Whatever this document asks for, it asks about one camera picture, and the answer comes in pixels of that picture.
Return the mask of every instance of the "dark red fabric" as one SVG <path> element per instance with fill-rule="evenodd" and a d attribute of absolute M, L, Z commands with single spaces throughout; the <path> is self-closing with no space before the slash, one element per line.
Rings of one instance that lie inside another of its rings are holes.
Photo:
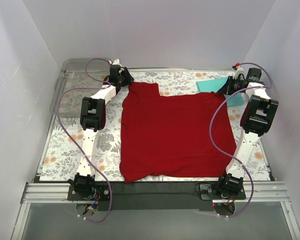
<path fill-rule="evenodd" d="M 157 83 L 132 83 L 122 104 L 120 171 L 125 182 L 148 175 L 204 178 L 223 174 L 231 158 L 212 145 L 209 124 L 224 100 L 213 92 L 160 96 Z M 235 152 L 226 104 L 214 120 L 212 135 L 222 150 Z"/>

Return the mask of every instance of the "teal paper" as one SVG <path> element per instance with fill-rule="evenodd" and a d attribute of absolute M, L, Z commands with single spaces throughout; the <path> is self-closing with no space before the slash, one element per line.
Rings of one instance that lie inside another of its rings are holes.
<path fill-rule="evenodd" d="M 218 90 L 226 83 L 228 77 L 207 80 L 207 81 L 197 81 L 196 85 L 200 93 L 210 93 L 218 92 Z M 229 101 L 226 102 L 227 107 L 238 106 L 244 104 L 244 99 L 241 94 L 234 95 Z"/>

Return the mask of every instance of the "floral tablecloth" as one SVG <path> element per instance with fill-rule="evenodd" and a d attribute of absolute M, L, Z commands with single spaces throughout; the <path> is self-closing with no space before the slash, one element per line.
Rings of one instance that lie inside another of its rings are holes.
<path fill-rule="evenodd" d="M 175 96 L 184 94 L 198 93 L 197 81 L 212 80 L 232 75 L 231 71 L 172 71 L 172 72 L 131 72 L 136 82 L 158 83 L 159 93 L 162 96 Z M 71 78 L 64 89 L 74 86 L 86 86 L 93 84 L 84 73 L 72 73 Z M 106 105 L 106 125 L 101 132 L 97 143 L 97 153 L 94 164 L 102 171 L 110 181 L 124 181 L 120 173 L 119 164 L 121 161 L 121 115 L 122 102 L 127 96 L 128 87 L 124 87 L 116 97 Z M 85 92 L 78 90 L 69 92 L 62 101 L 61 112 L 71 109 L 71 112 L 80 112 L 81 101 L 84 96 L 91 96 L 95 91 Z M 246 104 L 228 107 L 228 115 L 231 123 L 234 139 L 236 143 L 239 140 L 241 128 L 240 119 L 244 112 Z M 67 130 L 80 145 L 83 143 L 83 133 L 79 118 L 63 118 Z M 256 144 L 251 158 L 248 161 L 247 169 L 253 180 L 269 181 L 265 156 L 263 155 L 261 142 Z M 57 120 L 53 123 L 53 130 L 49 139 L 47 151 L 45 153 L 41 181 L 67 181 L 74 178 L 79 162 L 81 152 L 72 142 L 72 140 L 63 132 Z M 96 174 L 96 181 L 104 181 L 100 174 Z M 203 177 L 170 177 L 170 176 L 147 176 L 140 181 L 212 181 L 216 178 Z"/>

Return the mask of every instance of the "cable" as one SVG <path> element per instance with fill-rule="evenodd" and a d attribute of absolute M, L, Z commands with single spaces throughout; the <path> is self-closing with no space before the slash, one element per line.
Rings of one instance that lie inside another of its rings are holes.
<path fill-rule="evenodd" d="M 90 62 L 94 61 L 94 60 L 102 60 L 102 61 L 106 61 L 108 63 L 110 63 L 109 61 L 110 60 L 105 60 L 103 58 L 93 58 L 92 60 L 90 60 L 87 65 L 85 66 L 85 73 L 88 75 L 88 77 L 92 78 L 93 80 L 95 81 L 98 81 L 98 82 L 101 82 L 101 83 L 106 83 L 106 84 L 109 84 L 109 86 L 111 86 L 111 84 L 109 82 L 104 82 L 104 81 L 101 81 L 99 79 L 96 79 L 96 78 L 93 78 L 92 76 L 90 76 L 87 72 L 87 66 Z M 79 143 L 71 136 L 71 134 L 67 131 L 67 129 L 65 128 L 64 124 L 62 123 L 61 121 L 61 118 L 60 118 L 60 113 L 59 113 L 59 108 L 60 108 L 60 102 L 61 102 L 61 99 L 62 97 L 70 92 L 70 91 L 73 91 L 73 90 L 101 90 L 101 89 L 104 89 L 104 88 L 101 88 L 101 87 L 74 87 L 74 88 L 70 88 L 66 91 L 64 91 L 59 99 L 58 99 L 58 102 L 57 102 L 57 106 L 56 106 L 56 117 L 58 119 L 58 122 L 61 126 L 61 128 L 63 129 L 63 131 L 65 132 L 65 134 L 68 135 L 68 137 L 74 142 L 74 144 L 79 148 L 79 150 L 82 152 L 82 154 L 84 155 L 85 159 L 87 160 L 87 162 L 90 164 L 90 166 L 92 166 L 103 178 L 104 180 L 106 181 L 108 187 L 109 187 L 109 195 L 110 195 L 110 201 L 109 201 L 109 208 L 105 214 L 105 216 L 101 219 L 101 220 L 96 220 L 96 219 L 93 219 L 93 218 L 89 218 L 89 217 L 85 217 L 83 215 L 80 215 L 80 217 L 86 219 L 86 220 L 89 220 L 89 221 L 92 221 L 92 222 L 95 222 L 95 223 L 102 223 L 109 215 L 110 211 L 111 211 L 111 206 L 112 206 L 112 188 L 111 188 L 111 185 L 110 185 L 110 182 L 109 180 L 107 179 L 107 177 L 90 161 L 90 159 L 88 158 L 88 156 L 86 155 L 85 151 L 82 149 L 82 147 L 79 145 Z"/>
<path fill-rule="evenodd" d="M 251 195 L 250 195 L 248 201 L 246 202 L 246 204 L 243 206 L 243 208 L 242 208 L 240 211 L 238 211 L 237 213 L 235 213 L 235 214 L 233 214 L 233 215 L 231 215 L 231 216 L 218 215 L 218 216 L 221 216 L 221 217 L 224 217 L 224 218 L 232 218 L 232 217 L 238 216 L 239 214 L 241 214 L 241 213 L 248 207 L 248 205 L 250 204 L 251 199 L 252 199 L 252 197 L 253 197 L 253 195 L 254 195 L 254 181 L 253 181 L 253 179 L 252 179 L 252 177 L 251 177 L 251 175 L 250 175 L 248 169 L 246 168 L 246 166 L 243 165 L 243 162 L 242 162 L 241 160 L 239 160 L 237 157 L 235 157 L 235 156 L 233 156 L 233 155 L 231 155 L 231 154 L 229 154 L 229 153 L 223 151 L 222 149 L 220 149 L 220 148 L 216 145 L 216 143 L 215 143 L 215 141 L 214 141 L 214 139 L 213 139 L 213 137 L 212 137 L 212 125 L 213 125 L 213 123 L 214 123 L 214 120 L 215 120 L 216 115 L 217 115 L 217 113 L 219 112 L 219 110 L 220 110 L 220 109 L 223 107 L 223 105 L 225 105 L 226 102 L 227 102 L 229 99 L 231 99 L 234 95 L 236 95 L 236 94 L 238 94 L 238 93 L 240 93 L 240 92 L 249 90 L 249 89 L 260 89 L 260 88 L 270 89 L 270 88 L 272 88 L 272 82 L 273 82 L 273 81 L 272 81 L 272 78 L 271 78 L 270 75 L 269 75 L 269 73 L 268 73 L 263 67 L 261 67 L 260 65 L 255 64 L 255 63 L 253 63 L 253 62 L 243 62 L 243 63 L 237 63 L 235 66 L 238 67 L 238 66 L 240 66 L 240 65 L 254 65 L 254 66 L 257 66 L 258 68 L 260 68 L 261 70 L 263 70 L 264 73 L 267 75 L 267 77 L 268 77 L 268 79 L 269 79 L 269 85 L 270 85 L 270 86 L 252 86 L 252 87 L 242 88 L 242 89 L 240 89 L 240 90 L 234 92 L 233 94 L 231 94 L 226 100 L 224 100 L 224 101 L 220 104 L 220 106 L 216 109 L 216 111 L 214 112 L 214 114 L 213 114 L 213 116 L 212 116 L 212 118 L 211 118 L 210 125 L 209 125 L 209 136 L 210 136 L 210 140 L 211 140 L 213 146 L 214 146 L 219 152 L 221 152 L 221 153 L 223 153 L 224 155 L 227 155 L 228 157 L 231 157 L 232 159 L 235 159 L 237 162 L 239 162 L 239 163 L 242 165 L 242 168 L 244 169 L 244 171 L 245 171 L 246 174 L 248 175 L 249 180 L 250 180 L 250 182 L 251 182 Z M 196 211 L 195 213 L 198 213 L 198 214 L 204 214 L 204 215 L 210 215 L 210 216 L 215 216 L 215 214 L 213 214 L 213 213 L 208 213 L 208 212 L 198 212 L 198 211 Z"/>

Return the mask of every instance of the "white wall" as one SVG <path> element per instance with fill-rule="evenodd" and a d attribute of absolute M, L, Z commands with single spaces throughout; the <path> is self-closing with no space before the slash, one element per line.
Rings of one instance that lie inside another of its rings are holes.
<path fill-rule="evenodd" d="M 23 0 L 59 67 L 120 58 L 127 67 L 229 69 L 274 0 Z"/>
<path fill-rule="evenodd" d="M 36 173 L 59 71 L 22 0 L 0 0 L 0 240 Z"/>
<path fill-rule="evenodd" d="M 300 227 L 300 1 L 276 0 L 245 62 L 262 65 L 273 78 L 269 95 L 279 107 L 262 142 Z"/>

